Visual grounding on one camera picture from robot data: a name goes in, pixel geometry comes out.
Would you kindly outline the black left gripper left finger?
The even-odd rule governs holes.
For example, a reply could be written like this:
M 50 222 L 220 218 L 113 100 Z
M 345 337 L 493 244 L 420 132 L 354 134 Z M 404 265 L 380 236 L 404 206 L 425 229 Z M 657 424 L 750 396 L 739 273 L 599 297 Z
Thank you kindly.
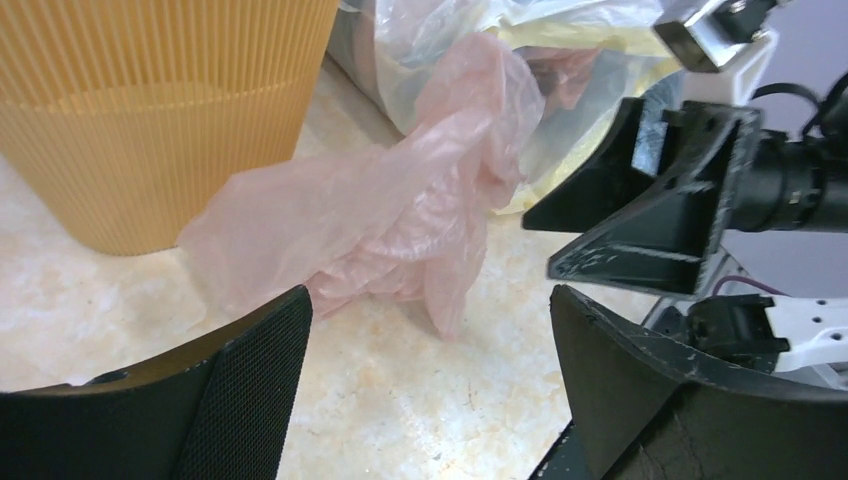
M 5 479 L 272 479 L 313 318 L 297 286 L 145 361 L 1 396 Z

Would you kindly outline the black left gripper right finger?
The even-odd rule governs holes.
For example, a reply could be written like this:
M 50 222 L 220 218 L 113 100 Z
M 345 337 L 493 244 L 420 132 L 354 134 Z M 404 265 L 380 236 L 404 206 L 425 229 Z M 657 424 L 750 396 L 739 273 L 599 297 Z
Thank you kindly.
M 847 395 L 746 369 L 566 285 L 550 297 L 572 419 L 553 479 L 843 479 Z

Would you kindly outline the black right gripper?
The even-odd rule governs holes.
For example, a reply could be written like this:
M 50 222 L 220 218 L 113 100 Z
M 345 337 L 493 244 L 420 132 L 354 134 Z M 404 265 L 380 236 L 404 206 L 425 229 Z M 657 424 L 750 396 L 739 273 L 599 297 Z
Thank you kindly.
M 662 163 L 676 172 L 659 187 L 634 164 L 644 104 L 624 99 L 593 153 L 523 214 L 525 230 L 578 235 L 549 278 L 696 295 L 726 230 L 846 232 L 846 100 L 825 101 L 796 141 L 756 109 L 666 111 Z

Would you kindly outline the pink plastic trash bag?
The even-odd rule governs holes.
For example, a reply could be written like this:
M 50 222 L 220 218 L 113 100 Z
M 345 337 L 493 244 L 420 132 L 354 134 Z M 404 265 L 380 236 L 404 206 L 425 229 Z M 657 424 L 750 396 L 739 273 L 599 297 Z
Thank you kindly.
M 178 246 L 228 314 L 302 285 L 319 316 L 365 295 L 420 301 L 453 334 L 485 257 L 487 216 L 520 185 L 528 137 L 512 101 L 485 94 L 505 51 L 489 39 L 471 46 L 495 74 L 473 62 L 435 75 L 396 145 L 235 174 L 184 227 Z

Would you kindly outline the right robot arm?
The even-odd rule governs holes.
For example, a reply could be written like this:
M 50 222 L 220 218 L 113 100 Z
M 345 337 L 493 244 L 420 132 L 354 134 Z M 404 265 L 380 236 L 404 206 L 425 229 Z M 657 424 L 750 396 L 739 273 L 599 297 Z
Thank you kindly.
M 847 102 L 792 141 L 758 109 L 695 101 L 667 111 L 658 170 L 636 167 L 645 103 L 627 98 L 596 150 L 528 210 L 530 231 L 567 232 L 550 279 L 687 301 L 683 341 L 723 360 L 786 372 L 847 358 L 847 324 L 823 300 L 721 293 L 709 273 L 728 230 L 847 229 Z

